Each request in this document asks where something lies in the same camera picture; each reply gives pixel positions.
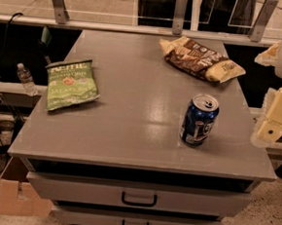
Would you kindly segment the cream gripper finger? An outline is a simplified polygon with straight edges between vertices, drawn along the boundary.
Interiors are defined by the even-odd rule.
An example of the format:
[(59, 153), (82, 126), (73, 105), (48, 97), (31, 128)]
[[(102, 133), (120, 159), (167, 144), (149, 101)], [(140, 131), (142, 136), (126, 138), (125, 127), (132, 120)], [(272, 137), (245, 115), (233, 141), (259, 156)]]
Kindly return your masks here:
[(256, 147), (269, 147), (282, 136), (282, 127), (266, 122), (260, 117), (250, 136), (251, 143)]
[(255, 57), (255, 63), (264, 65), (266, 67), (274, 66), (277, 62), (277, 51), (279, 50), (279, 43), (273, 44), (267, 50), (261, 52)]

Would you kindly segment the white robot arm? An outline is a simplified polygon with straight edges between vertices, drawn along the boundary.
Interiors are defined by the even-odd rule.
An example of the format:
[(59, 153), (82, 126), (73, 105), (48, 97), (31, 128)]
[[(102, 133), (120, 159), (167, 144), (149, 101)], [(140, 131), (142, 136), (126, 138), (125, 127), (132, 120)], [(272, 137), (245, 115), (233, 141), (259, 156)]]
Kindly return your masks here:
[[(282, 79), (282, 40), (255, 57), (255, 63), (273, 66), (275, 75)], [(269, 147), (282, 136), (282, 87), (268, 89), (264, 96), (261, 115), (254, 126), (251, 143), (257, 147)]]

